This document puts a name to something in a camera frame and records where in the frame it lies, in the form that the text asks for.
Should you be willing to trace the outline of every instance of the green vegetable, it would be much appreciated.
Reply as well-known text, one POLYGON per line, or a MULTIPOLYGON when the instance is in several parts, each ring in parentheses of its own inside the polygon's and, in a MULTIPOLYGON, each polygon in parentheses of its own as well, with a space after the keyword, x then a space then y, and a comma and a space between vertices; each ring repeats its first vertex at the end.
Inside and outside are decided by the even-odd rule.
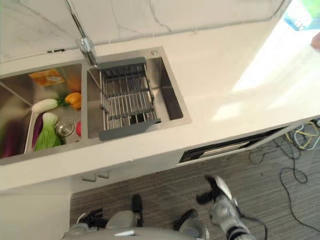
POLYGON ((46 112, 45 114, 43 114, 42 120, 43 127, 36 141, 34 149, 35 151, 61 145, 61 142, 55 132, 55 125, 57 123, 58 117, 51 112, 46 112))

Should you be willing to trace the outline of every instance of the red item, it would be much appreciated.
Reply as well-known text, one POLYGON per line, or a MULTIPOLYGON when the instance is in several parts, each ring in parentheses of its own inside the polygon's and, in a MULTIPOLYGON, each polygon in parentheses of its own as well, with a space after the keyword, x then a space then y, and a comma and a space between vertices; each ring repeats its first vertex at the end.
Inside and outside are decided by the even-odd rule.
POLYGON ((314 49, 320 49, 320 32, 313 37, 312 42, 311 42, 311 46, 314 49))
POLYGON ((76 134, 81 137, 81 121, 78 121, 78 123, 76 124, 75 126, 75 131, 76 131, 76 134))

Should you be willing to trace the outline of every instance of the white cabinet door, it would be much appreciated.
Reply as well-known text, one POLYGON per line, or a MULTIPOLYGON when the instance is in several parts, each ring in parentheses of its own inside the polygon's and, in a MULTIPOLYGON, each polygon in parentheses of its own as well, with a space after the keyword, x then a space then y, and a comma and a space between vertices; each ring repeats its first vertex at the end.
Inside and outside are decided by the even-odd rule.
POLYGON ((175 168, 183 152, 183 150, 171 151, 74 175, 70 180, 71 192, 80 192, 175 168))

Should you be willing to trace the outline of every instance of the gray rack handle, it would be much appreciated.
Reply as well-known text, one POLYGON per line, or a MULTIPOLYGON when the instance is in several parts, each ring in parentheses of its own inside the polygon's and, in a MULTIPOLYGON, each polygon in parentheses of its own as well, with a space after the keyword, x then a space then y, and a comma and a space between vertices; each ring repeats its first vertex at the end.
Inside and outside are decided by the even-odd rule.
POLYGON ((129 126, 113 128, 106 131, 100 131, 98 133, 98 136, 100 141, 108 141, 111 139, 118 139, 118 138, 131 136, 135 134, 141 134, 141 133, 144 133, 153 124, 157 124, 160 122, 161 120, 159 118, 154 120, 144 121, 144 122, 138 122, 136 124, 132 124, 129 126))

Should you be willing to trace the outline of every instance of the floor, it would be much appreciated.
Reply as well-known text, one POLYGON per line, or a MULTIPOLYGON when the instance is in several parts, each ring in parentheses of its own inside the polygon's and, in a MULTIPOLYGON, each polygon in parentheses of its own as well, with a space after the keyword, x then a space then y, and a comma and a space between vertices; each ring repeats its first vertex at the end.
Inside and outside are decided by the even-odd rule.
MULTIPOLYGON (((130 210, 131 197, 140 194, 143 201, 145 226, 172 228, 174 220, 194 208, 199 219, 208 227, 211 240, 224 240, 225 235, 210 223, 208 206, 196 203, 196 194, 209 189, 204 175, 221 176, 236 197, 240 209, 248 215, 263 220, 268 227, 269 240, 315 240, 319 232, 300 225, 290 213, 288 196, 279 180, 282 168, 292 167, 289 159, 273 142, 270 146, 253 152, 252 161, 259 162, 262 152, 267 154, 260 165, 249 161, 249 152, 214 158, 174 169, 153 173, 139 178, 77 192, 71 197, 70 224, 83 213, 103 208, 105 218, 117 211, 130 210)), ((296 167, 308 176, 306 184, 298 183, 293 172, 283 173, 284 184, 292 198, 293 210, 306 224, 320 228, 320 147, 303 151, 296 167)), ((262 226, 244 221, 257 240, 264 239, 262 226)))

